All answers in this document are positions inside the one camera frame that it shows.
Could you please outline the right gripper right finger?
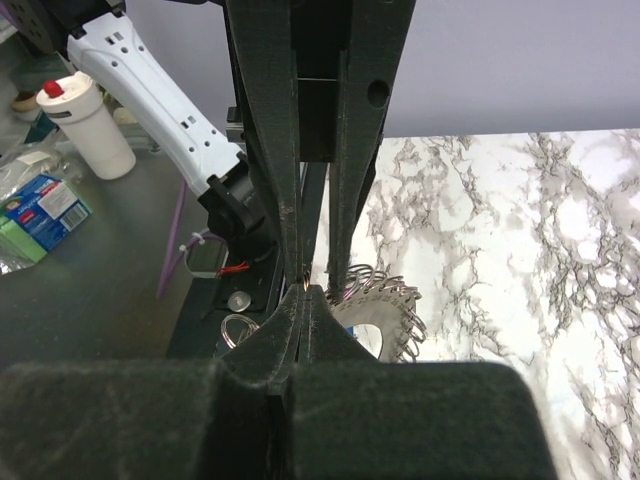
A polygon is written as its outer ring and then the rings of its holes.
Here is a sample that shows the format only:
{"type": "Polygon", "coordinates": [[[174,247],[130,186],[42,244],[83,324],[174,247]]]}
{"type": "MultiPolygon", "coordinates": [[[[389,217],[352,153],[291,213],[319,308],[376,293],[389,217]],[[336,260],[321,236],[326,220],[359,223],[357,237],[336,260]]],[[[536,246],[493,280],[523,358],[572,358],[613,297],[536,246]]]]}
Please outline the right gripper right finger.
{"type": "Polygon", "coordinates": [[[294,479],[557,475],[528,387],[497,363],[295,363],[287,413],[294,479]]]}

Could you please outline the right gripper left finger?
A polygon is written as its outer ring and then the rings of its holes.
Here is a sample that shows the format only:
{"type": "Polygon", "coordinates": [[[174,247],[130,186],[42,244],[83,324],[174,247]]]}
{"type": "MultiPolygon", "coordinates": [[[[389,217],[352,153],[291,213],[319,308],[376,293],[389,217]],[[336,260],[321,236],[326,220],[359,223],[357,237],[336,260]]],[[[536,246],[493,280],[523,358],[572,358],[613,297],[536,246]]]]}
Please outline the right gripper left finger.
{"type": "Polygon", "coordinates": [[[304,291],[225,359],[22,363],[1,375],[5,479],[287,479],[304,291]]]}

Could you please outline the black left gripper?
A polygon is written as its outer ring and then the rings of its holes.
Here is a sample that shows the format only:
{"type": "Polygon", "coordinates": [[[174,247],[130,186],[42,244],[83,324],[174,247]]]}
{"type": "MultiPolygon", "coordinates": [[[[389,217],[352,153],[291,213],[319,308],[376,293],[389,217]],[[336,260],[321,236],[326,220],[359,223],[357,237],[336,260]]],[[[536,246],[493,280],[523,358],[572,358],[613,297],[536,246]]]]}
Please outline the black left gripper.
{"type": "Polygon", "coordinates": [[[328,274],[337,301],[414,9],[413,1],[354,1],[350,20],[348,1],[227,3],[288,280],[303,278],[300,149],[303,161],[322,163],[332,162],[335,150],[328,274]]]}

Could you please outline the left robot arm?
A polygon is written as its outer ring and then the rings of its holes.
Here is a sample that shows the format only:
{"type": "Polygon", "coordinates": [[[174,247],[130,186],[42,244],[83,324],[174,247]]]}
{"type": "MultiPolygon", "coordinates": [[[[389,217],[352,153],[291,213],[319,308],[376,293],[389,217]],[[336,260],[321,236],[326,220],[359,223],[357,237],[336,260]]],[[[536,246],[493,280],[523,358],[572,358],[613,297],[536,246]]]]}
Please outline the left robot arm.
{"type": "Polygon", "coordinates": [[[375,174],[411,1],[225,1],[244,143],[236,146],[155,60],[121,1],[10,1],[17,29],[58,53],[126,106],[191,190],[233,232],[247,208],[223,184],[245,165],[281,248],[289,284],[306,269],[299,166],[330,172],[328,275],[341,299],[353,232],[375,174]]]}

